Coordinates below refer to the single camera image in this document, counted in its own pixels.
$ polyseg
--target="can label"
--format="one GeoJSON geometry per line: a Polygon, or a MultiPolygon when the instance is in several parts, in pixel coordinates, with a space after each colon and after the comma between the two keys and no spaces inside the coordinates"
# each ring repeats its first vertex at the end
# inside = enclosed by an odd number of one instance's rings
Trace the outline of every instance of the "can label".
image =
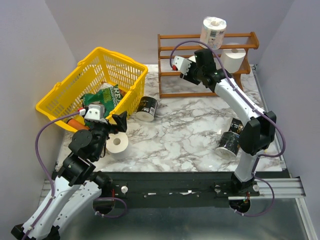
{"type": "Polygon", "coordinates": [[[239,137],[240,135],[232,132],[227,131],[222,134],[222,137],[219,141],[218,148],[225,148],[229,151],[233,152],[236,156],[239,152],[239,137]]]}
{"type": "Polygon", "coordinates": [[[150,96],[143,96],[136,112],[145,112],[155,116],[158,106],[158,101],[150,96]]]}
{"type": "Polygon", "coordinates": [[[233,132],[235,134],[240,135],[243,129],[244,129],[244,126],[242,122],[239,119],[236,119],[233,117],[230,128],[229,128],[229,132],[233,132]]]}

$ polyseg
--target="table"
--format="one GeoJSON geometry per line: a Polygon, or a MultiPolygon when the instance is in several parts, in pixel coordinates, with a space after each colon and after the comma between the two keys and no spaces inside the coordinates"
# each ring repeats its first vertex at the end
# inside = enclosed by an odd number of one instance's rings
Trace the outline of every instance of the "table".
{"type": "MultiPolygon", "coordinates": [[[[222,159],[214,150],[223,132],[229,129],[234,111],[220,97],[188,97],[159,99],[158,66],[148,65],[145,79],[145,96],[154,97],[158,102],[156,116],[152,122],[136,118],[135,113],[128,119],[127,136],[130,155],[115,160],[108,153],[95,162],[95,171],[105,172],[223,172],[234,171],[241,152],[233,160],[222,159]]],[[[263,107],[253,72],[241,75],[244,92],[259,106],[263,107]]],[[[196,86],[174,77],[163,91],[197,91],[196,86]]],[[[62,166],[68,156],[73,133],[66,132],[57,159],[56,169],[62,166]]],[[[277,153],[275,142],[267,150],[277,153]]],[[[279,158],[261,158],[257,171],[281,171],[279,158]]]]}

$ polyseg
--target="screw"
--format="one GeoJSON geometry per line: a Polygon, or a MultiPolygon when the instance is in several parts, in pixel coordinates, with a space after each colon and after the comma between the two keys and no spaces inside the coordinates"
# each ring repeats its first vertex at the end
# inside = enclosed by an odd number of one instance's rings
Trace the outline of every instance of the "screw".
{"type": "Polygon", "coordinates": [[[220,189],[220,186],[219,186],[219,185],[215,185],[214,187],[215,187],[214,191],[215,191],[217,194],[221,192],[221,189],[220,189]]]}
{"type": "Polygon", "coordinates": [[[128,192],[128,187],[127,186],[122,186],[121,187],[121,192],[123,193],[123,194],[126,194],[127,192],[128,192]]]}
{"type": "Polygon", "coordinates": [[[260,187],[255,184],[255,185],[252,186],[252,189],[253,189],[253,191],[255,191],[255,192],[259,192],[260,187]]]}

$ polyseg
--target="chip bag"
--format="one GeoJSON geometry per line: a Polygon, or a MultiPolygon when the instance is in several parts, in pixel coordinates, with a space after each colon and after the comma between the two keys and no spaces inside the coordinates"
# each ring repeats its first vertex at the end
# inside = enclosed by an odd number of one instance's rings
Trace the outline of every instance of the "chip bag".
{"type": "Polygon", "coordinates": [[[104,105],[105,118],[115,109],[122,98],[123,96],[119,91],[118,85],[100,89],[96,94],[86,93],[81,97],[83,106],[88,106],[93,103],[104,105]]]}

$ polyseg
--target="wrapped paper roll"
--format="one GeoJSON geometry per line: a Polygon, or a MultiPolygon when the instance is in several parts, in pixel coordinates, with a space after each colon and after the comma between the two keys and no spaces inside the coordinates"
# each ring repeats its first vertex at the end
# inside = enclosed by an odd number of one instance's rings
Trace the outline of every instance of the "wrapped paper roll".
{"type": "Polygon", "coordinates": [[[203,20],[200,41],[208,44],[213,49],[219,49],[224,40],[227,22],[221,18],[207,16],[203,20]]]}

